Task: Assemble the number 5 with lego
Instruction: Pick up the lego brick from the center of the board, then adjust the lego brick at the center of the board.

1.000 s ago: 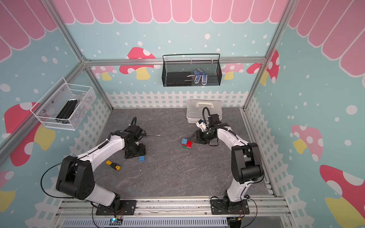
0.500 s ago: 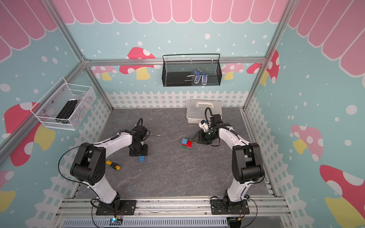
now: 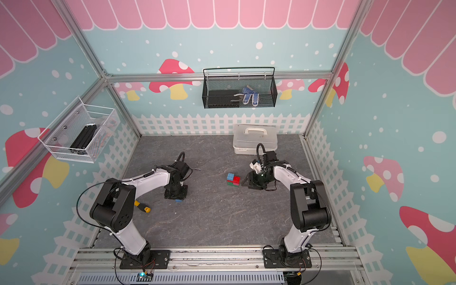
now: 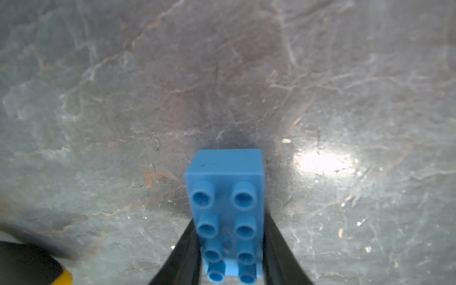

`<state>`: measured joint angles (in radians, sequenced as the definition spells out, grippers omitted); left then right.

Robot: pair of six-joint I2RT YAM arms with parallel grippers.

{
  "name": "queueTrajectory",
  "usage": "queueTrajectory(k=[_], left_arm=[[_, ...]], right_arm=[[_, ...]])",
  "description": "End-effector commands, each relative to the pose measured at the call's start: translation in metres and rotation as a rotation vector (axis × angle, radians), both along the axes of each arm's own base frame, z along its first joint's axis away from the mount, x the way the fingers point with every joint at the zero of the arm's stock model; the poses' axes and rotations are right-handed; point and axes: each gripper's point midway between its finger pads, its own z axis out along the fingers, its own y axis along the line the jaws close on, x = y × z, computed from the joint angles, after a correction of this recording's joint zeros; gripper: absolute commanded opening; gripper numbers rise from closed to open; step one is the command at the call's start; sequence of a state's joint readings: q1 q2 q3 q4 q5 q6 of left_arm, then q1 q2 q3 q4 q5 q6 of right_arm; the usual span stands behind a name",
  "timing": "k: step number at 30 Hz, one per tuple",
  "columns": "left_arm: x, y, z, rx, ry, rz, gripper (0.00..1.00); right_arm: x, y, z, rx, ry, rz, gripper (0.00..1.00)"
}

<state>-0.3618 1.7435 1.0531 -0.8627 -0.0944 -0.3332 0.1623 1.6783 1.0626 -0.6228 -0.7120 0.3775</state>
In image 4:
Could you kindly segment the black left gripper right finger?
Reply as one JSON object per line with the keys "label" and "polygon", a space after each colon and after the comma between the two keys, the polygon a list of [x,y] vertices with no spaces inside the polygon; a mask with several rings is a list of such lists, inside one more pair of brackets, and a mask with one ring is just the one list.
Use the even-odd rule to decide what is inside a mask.
{"label": "black left gripper right finger", "polygon": [[313,285],[272,216],[264,217],[263,275],[266,285]]}

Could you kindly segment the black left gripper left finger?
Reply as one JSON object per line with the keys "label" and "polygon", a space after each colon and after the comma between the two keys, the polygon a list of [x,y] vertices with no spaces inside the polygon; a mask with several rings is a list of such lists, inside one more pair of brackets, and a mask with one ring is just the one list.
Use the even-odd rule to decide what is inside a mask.
{"label": "black left gripper left finger", "polygon": [[192,219],[149,285],[199,285],[201,253]]}

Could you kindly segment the blue lego brick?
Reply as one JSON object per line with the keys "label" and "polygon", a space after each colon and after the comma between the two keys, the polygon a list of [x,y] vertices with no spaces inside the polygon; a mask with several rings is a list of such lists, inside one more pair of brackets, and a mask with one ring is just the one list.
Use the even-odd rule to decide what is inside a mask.
{"label": "blue lego brick", "polygon": [[185,172],[204,270],[254,285],[262,276],[265,179],[262,151],[199,150]]}

